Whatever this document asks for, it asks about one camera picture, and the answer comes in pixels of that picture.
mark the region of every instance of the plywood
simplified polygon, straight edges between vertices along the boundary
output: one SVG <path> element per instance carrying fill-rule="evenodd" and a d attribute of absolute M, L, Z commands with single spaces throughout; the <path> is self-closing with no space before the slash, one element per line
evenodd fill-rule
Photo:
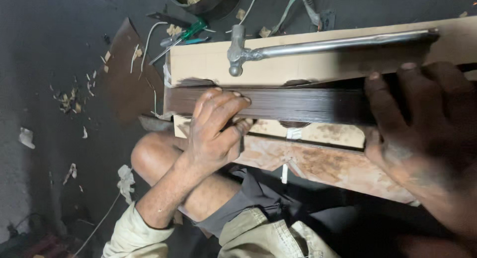
<path fill-rule="evenodd" d="M 187 120 L 174 116 L 177 127 L 188 133 Z M 273 171 L 283 164 L 296 175 L 360 193 L 402 203 L 415 198 L 362 154 L 277 139 L 246 135 L 244 151 L 234 162 Z"/>
<path fill-rule="evenodd" d="M 186 135 L 179 128 L 188 125 L 190 120 L 174 115 L 174 132 L 176 137 L 186 138 Z M 276 120 L 258 120 L 252 126 L 250 132 L 264 135 L 286 137 L 287 129 Z M 359 128 L 351 125 L 336 125 L 312 123 L 301 129 L 301 139 L 305 141 L 330 143 L 342 146 L 362 148 L 364 134 Z"/>
<path fill-rule="evenodd" d="M 175 46 L 171 49 L 172 85 L 184 78 L 206 78 L 219 85 L 281 85 L 293 79 L 338 80 L 366 76 L 370 69 L 395 72 L 408 60 L 424 63 L 450 61 L 455 64 L 477 62 L 477 17 L 392 25 L 364 29 L 336 30 L 320 33 L 285 35 L 246 40 L 245 47 L 323 41 L 363 35 L 392 33 L 438 27 L 441 38 L 430 53 L 416 56 L 413 53 L 395 57 L 390 49 L 357 51 L 352 53 L 321 53 L 271 58 L 246 62 L 243 74 L 236 78 L 229 74 L 227 50 L 230 42 Z"/>

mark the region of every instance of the finger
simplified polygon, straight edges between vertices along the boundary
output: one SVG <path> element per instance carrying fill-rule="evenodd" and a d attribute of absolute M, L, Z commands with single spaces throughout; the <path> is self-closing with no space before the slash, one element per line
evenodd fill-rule
<path fill-rule="evenodd" d="M 381 135 L 379 130 L 374 127 L 365 127 L 361 129 L 366 137 L 366 148 L 364 155 L 375 165 L 384 167 L 385 162 L 383 158 Z"/>
<path fill-rule="evenodd" d="M 217 132 L 221 130 L 227 121 L 236 115 L 242 109 L 250 106 L 250 99 L 247 97 L 235 97 L 222 106 L 215 109 L 210 115 L 209 121 L 207 122 L 210 130 L 216 130 Z"/>
<path fill-rule="evenodd" d="M 424 72 L 437 82 L 446 94 L 464 94 L 474 92 L 474 85 L 464 74 L 449 62 L 435 62 L 424 67 Z"/>
<path fill-rule="evenodd" d="M 477 94 L 456 66 L 437 62 L 424 68 L 424 72 L 444 90 L 445 110 L 452 121 L 460 122 L 475 115 Z"/>
<path fill-rule="evenodd" d="M 401 111 L 389 92 L 389 86 L 378 72 L 373 72 L 366 78 L 364 90 L 374 118 L 384 135 L 407 128 Z"/>
<path fill-rule="evenodd" d="M 251 119 L 242 119 L 234 125 L 228 127 L 224 130 L 218 137 L 214 140 L 218 145 L 224 147 L 228 151 L 237 143 L 240 142 L 240 139 L 248 133 L 252 127 L 253 120 Z"/>
<path fill-rule="evenodd" d="M 206 123 L 213 111 L 215 111 L 217 108 L 220 108 L 224 103 L 227 103 L 229 100 L 232 100 L 238 96 L 241 96 L 239 92 L 223 91 L 220 95 L 209 99 L 204 103 L 204 108 L 200 114 L 199 122 L 202 124 Z"/>
<path fill-rule="evenodd" d="M 441 88 L 426 78 L 420 67 L 404 63 L 397 70 L 397 77 L 413 123 L 430 126 L 445 120 Z"/>
<path fill-rule="evenodd" d="M 215 96 L 218 96 L 219 94 L 222 93 L 222 89 L 219 87 L 209 89 L 196 102 L 196 107 L 194 108 L 194 112 L 192 113 L 192 116 L 194 118 L 197 118 L 199 116 L 200 112 L 202 111 L 202 108 L 204 108 L 204 103 L 206 103 L 208 100 L 212 99 Z"/>

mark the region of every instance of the shorts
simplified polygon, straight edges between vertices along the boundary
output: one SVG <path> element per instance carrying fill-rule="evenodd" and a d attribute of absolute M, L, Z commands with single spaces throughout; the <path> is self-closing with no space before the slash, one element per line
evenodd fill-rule
<path fill-rule="evenodd" d="M 211 216 L 194 225 L 220 237 L 224 225 L 247 208 L 257 207 L 269 220 L 283 219 L 290 209 L 299 204 L 296 200 L 280 195 L 266 185 L 257 182 L 247 169 L 233 172 L 235 176 L 243 178 L 242 188 L 227 203 Z"/>

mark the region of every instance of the rusty surface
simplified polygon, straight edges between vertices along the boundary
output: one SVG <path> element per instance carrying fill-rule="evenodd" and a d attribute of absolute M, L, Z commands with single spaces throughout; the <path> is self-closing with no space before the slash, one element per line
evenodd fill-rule
<path fill-rule="evenodd" d="M 236 163 L 275 170 L 285 163 L 314 182 L 408 203 L 415 198 L 361 154 L 247 135 Z"/>

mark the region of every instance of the metal tool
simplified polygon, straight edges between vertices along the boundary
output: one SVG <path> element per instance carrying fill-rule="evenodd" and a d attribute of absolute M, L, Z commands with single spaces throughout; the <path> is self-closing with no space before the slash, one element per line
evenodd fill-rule
<path fill-rule="evenodd" d="M 438 38 L 438 29 L 434 28 L 250 49 L 245 48 L 245 27 L 242 25 L 234 25 L 232 27 L 231 36 L 232 44 L 227 51 L 227 58 L 230 61 L 230 75 L 238 77 L 242 74 L 242 64 L 246 61 L 258 61 L 278 56 L 327 52 L 338 49 L 367 48 L 417 41 L 435 42 Z"/>
<path fill-rule="evenodd" d="M 154 62 L 158 61 L 158 59 L 160 59 L 162 56 L 164 56 L 167 52 L 169 52 L 169 50 L 171 50 L 171 47 L 177 45 L 178 43 L 182 42 L 182 41 L 187 41 L 190 37 L 192 37 L 192 35 L 200 32 L 201 30 L 204 30 L 205 28 L 207 27 L 207 24 L 199 18 L 199 20 L 197 20 L 196 23 L 192 24 L 192 26 L 190 26 L 190 28 L 188 28 L 181 36 L 179 39 L 177 39 L 177 41 L 175 41 L 169 48 L 167 48 L 166 50 L 164 50 L 164 52 L 162 52 L 161 54 L 159 54 L 157 57 L 155 57 L 151 62 L 149 62 L 149 65 L 152 65 L 154 64 Z"/>

